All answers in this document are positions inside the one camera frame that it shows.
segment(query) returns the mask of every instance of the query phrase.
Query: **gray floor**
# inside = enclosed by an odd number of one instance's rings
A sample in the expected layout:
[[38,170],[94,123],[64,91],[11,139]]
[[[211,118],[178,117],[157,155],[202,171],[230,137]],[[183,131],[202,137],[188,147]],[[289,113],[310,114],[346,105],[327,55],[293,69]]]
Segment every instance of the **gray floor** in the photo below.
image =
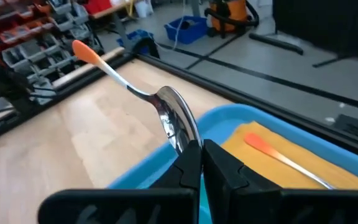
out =
[[[271,33],[274,28],[274,21],[271,17],[266,16],[271,11],[271,8],[257,7],[257,4],[253,5],[260,12],[262,22],[252,32],[260,34]],[[206,6],[207,4],[204,4],[201,10],[203,11]],[[167,39],[163,25],[181,16],[181,4],[167,4],[154,9],[154,12],[148,18],[126,23],[127,32],[132,32],[136,29],[147,30],[154,34],[154,38],[158,43],[172,46],[173,41]],[[191,15],[189,7],[186,8],[185,14]],[[118,46],[116,39],[119,36],[117,34],[100,32],[98,35],[105,51]],[[230,36],[226,39],[205,36],[190,45],[178,44],[177,47],[189,52],[206,55],[230,38]],[[312,64],[332,59],[335,55],[293,37],[279,35],[277,38],[286,39],[300,45],[305,50],[304,56],[250,40],[245,35],[210,57],[273,77],[358,100],[358,58],[343,60],[322,68],[313,68]],[[159,51],[162,60],[182,68],[186,68],[198,60],[196,57],[174,51],[164,49]],[[190,70],[203,77],[232,86],[244,93],[282,106],[324,124],[333,124],[339,114],[358,118],[358,108],[353,106],[253,77],[211,62],[203,61]]]

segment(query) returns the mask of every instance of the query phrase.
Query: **white container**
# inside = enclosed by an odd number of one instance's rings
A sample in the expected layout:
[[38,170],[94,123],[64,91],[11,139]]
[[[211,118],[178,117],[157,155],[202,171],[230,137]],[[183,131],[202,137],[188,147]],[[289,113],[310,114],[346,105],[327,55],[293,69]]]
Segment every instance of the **white container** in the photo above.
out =
[[135,3],[135,9],[139,18],[146,18],[148,15],[153,14],[152,3],[148,0]]
[[110,4],[114,7],[114,6],[117,6],[121,3],[124,3],[125,0],[110,0]]

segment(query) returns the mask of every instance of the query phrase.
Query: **orange spoon tip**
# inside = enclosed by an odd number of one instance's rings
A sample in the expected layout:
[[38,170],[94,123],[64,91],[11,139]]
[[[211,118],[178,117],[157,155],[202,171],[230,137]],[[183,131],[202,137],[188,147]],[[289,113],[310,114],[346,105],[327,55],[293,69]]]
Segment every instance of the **orange spoon tip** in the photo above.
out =
[[100,57],[95,51],[79,40],[74,40],[72,45],[75,56],[87,63],[96,65],[100,61]]
[[266,147],[269,147],[269,145],[255,133],[246,134],[244,136],[244,141],[256,149],[264,149]]

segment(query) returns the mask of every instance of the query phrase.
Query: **floor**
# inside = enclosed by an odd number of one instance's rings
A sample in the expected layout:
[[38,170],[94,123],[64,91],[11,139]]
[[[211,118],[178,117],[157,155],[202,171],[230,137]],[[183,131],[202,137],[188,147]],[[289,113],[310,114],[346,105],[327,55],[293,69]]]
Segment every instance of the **floor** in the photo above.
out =
[[[259,34],[273,31],[274,21],[269,16],[270,6],[253,4],[261,17],[256,30]],[[200,11],[208,5],[200,6]],[[300,45],[304,56],[271,45],[250,40],[248,35],[236,37],[203,37],[190,45],[177,44],[167,39],[164,24],[179,18],[181,3],[165,4],[154,13],[137,21],[126,23],[127,32],[147,30],[161,46],[161,59],[181,68],[187,68],[202,77],[237,88],[257,98],[284,107],[320,123],[331,125],[340,115],[358,119],[358,58],[314,68],[312,64],[335,57],[311,44],[283,34],[277,38]],[[185,15],[191,15],[187,6]],[[105,51],[118,46],[115,33],[98,33]]]

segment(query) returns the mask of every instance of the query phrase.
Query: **storage rack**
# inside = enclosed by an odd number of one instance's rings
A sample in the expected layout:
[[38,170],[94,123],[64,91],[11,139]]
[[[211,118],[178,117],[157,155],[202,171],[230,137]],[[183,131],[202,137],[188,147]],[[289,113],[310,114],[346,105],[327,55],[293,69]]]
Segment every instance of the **storage rack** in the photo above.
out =
[[[53,89],[51,82],[83,64],[73,55],[73,40],[104,53],[87,21],[86,9],[71,0],[0,0],[0,64],[36,88]],[[50,99],[33,100],[44,104]]]

